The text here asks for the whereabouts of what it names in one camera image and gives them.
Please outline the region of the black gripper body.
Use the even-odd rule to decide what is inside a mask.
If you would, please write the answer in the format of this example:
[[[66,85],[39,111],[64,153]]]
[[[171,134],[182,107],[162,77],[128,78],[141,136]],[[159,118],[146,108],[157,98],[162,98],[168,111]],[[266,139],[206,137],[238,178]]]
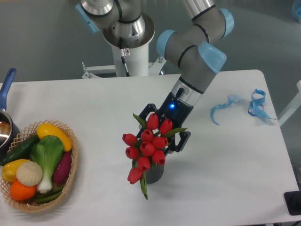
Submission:
[[[188,115],[193,110],[193,106],[189,105],[170,92],[164,100],[161,107],[156,111],[160,120],[169,119],[172,122],[173,129],[181,128]]]

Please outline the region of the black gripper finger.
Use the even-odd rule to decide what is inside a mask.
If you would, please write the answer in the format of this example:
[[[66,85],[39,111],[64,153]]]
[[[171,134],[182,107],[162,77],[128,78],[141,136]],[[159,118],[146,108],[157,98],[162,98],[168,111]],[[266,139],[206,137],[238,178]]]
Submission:
[[[168,154],[172,154],[174,152],[181,152],[188,142],[190,136],[191,133],[189,131],[179,132],[180,141],[178,142],[178,144],[176,144],[176,135],[169,137],[167,140],[170,145],[164,150],[164,155],[167,156]]]
[[[156,111],[157,111],[157,108],[156,108],[155,104],[147,104],[146,107],[139,114],[139,117],[146,121],[148,115],[150,113],[154,113]]]

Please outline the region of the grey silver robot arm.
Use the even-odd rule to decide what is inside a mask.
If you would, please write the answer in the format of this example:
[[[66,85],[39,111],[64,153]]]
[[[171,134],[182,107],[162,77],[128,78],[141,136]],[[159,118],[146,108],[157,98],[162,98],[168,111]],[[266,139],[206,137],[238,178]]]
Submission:
[[[146,118],[155,112],[159,122],[170,119],[174,128],[182,126],[223,67],[227,57],[214,43],[234,27],[232,14],[217,8],[212,0],[186,0],[183,4],[192,27],[182,33],[164,31],[156,44],[157,52],[182,74],[160,108],[149,104],[140,113]],[[76,10],[84,24],[92,32],[101,31],[111,45],[118,77],[150,74],[149,43],[155,26],[142,12],[139,0],[82,0]]]

